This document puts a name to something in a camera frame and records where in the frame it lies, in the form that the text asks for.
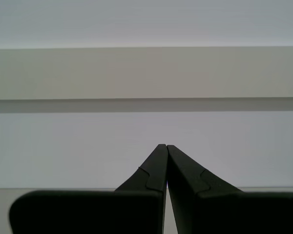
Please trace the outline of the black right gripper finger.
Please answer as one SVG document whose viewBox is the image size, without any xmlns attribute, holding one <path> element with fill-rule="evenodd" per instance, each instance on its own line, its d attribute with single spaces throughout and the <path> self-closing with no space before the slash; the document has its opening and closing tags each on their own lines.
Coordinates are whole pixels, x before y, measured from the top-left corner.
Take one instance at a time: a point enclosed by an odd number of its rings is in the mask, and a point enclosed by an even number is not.
<svg viewBox="0 0 293 234">
<path fill-rule="evenodd" d="M 293 234 L 293 192 L 244 192 L 173 145 L 167 182 L 180 234 Z"/>
<path fill-rule="evenodd" d="M 15 234 L 161 234 L 166 191 L 160 144 L 114 191 L 32 191 L 13 202 L 9 222 Z"/>
</svg>

